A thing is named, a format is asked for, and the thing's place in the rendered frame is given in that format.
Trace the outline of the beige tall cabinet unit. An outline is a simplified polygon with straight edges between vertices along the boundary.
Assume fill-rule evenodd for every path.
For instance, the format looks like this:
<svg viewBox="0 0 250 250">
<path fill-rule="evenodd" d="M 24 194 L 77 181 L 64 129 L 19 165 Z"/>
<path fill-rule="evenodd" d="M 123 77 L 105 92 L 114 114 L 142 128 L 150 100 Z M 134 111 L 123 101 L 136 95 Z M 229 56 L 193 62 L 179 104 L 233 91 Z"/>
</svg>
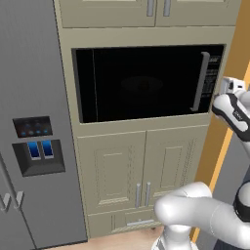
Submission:
<svg viewBox="0 0 250 250">
<path fill-rule="evenodd" d="M 227 64 L 234 26 L 63 27 L 56 17 L 70 121 L 88 214 L 77 139 L 110 134 L 203 126 Z M 202 64 L 210 60 L 198 111 L 192 111 Z M 139 208 L 145 206 L 144 168 Z"/>
</svg>

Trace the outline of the grey fridge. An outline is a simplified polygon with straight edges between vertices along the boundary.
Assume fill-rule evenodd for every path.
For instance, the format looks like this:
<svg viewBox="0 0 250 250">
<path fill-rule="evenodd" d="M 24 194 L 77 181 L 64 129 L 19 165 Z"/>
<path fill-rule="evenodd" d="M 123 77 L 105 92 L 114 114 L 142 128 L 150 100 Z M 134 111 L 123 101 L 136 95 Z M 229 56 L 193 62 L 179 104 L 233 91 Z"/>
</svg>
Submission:
<svg viewBox="0 0 250 250">
<path fill-rule="evenodd" d="M 24 192 L 21 208 L 15 198 Z M 87 239 L 53 0 L 0 0 L 0 250 Z"/>
</svg>

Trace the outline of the beige cupboard door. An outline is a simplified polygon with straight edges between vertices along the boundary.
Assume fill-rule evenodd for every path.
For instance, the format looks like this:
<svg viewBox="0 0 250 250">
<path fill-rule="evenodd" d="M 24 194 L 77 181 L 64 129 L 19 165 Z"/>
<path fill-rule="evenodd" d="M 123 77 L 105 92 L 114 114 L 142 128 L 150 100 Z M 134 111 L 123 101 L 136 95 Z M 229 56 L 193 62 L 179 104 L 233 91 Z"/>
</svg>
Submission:
<svg viewBox="0 0 250 250">
<path fill-rule="evenodd" d="M 234 26 L 241 0 L 171 0 L 163 17 L 164 0 L 157 0 L 157 26 Z"/>
<path fill-rule="evenodd" d="M 62 26 L 134 27 L 154 26 L 153 16 L 146 16 L 147 0 L 59 0 Z"/>
<path fill-rule="evenodd" d="M 145 143 L 145 132 L 77 139 L 88 215 L 136 208 Z"/>
<path fill-rule="evenodd" d="M 194 181 L 208 126 L 146 132 L 144 187 L 150 182 L 148 206 L 169 191 Z"/>
</svg>

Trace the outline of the beige drawer front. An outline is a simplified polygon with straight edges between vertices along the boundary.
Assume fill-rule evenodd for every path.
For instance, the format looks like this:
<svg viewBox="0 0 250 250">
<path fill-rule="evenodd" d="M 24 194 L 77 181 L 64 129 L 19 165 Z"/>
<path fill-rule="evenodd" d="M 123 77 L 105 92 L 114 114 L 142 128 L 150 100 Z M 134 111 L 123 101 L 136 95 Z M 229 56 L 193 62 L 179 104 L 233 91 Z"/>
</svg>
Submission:
<svg viewBox="0 0 250 250">
<path fill-rule="evenodd" d="M 127 223 L 154 220 L 154 223 L 127 227 Z M 91 238 L 123 233 L 139 229 L 159 227 L 161 223 L 156 219 L 153 209 L 130 209 L 101 213 L 88 216 L 89 236 Z"/>
</svg>

